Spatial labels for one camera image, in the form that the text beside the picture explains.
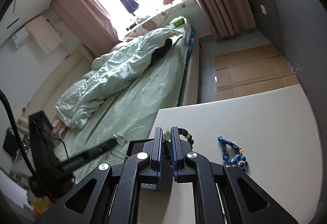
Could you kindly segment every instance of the triangular cutout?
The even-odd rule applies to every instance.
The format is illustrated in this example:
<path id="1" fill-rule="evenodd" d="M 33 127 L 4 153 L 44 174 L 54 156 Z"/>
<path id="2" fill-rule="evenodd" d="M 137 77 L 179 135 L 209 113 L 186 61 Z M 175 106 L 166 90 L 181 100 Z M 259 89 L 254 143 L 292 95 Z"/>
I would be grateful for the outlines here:
<path id="1" fill-rule="evenodd" d="M 65 203 L 65 207 L 79 214 L 83 214 L 95 185 L 96 179 L 89 180 L 86 185 Z"/>
<path id="2" fill-rule="evenodd" d="M 253 190 L 244 179 L 238 178 L 237 182 L 244 196 L 246 206 L 251 213 L 257 212 L 268 206 L 267 201 L 264 200 L 255 190 Z"/>

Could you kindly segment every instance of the flattened cardboard box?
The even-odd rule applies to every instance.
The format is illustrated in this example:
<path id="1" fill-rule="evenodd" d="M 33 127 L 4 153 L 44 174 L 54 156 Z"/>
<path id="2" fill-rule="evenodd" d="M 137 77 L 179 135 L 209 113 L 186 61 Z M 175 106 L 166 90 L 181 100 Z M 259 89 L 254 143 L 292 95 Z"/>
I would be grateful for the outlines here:
<path id="1" fill-rule="evenodd" d="M 229 99 L 298 84 L 296 76 L 272 45 L 215 57 L 217 99 Z"/>

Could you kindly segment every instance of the floor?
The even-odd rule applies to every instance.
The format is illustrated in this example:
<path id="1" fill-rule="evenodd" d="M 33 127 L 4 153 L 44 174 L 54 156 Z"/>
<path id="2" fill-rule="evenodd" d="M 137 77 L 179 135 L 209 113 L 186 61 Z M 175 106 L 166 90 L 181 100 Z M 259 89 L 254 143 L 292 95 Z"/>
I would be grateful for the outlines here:
<path id="1" fill-rule="evenodd" d="M 216 101 L 215 56 L 227 54 L 270 42 L 258 30 L 239 33 L 223 40 L 201 43 L 198 103 Z"/>

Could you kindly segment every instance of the blue bracelet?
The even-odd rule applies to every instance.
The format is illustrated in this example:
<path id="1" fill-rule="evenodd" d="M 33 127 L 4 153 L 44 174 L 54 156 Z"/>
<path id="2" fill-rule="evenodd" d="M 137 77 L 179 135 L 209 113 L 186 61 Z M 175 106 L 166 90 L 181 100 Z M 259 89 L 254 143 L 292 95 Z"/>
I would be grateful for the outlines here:
<path id="1" fill-rule="evenodd" d="M 223 163 L 226 162 L 234 162 L 237 166 L 239 166 L 243 171 L 248 169 L 248 162 L 246 161 L 245 156 L 243 156 L 242 149 L 235 144 L 234 142 L 223 139 L 223 137 L 219 136 L 218 141 L 220 142 L 221 149 L 223 150 Z M 226 149 L 226 145 L 231 146 L 236 151 L 236 156 L 232 159 L 229 159 L 229 154 Z"/>

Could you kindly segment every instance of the light switch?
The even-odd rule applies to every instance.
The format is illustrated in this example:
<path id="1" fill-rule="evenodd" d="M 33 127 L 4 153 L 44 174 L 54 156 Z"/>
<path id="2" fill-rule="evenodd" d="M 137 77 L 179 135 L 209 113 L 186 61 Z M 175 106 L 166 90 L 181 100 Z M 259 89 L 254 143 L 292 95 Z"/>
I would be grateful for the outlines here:
<path id="1" fill-rule="evenodd" d="M 262 13 L 265 14 L 265 15 L 267 15 L 267 12 L 266 12 L 266 10 L 265 10 L 265 7 L 264 7 L 263 5 L 260 5 L 260 6 L 261 6 L 261 11 L 262 11 Z"/>

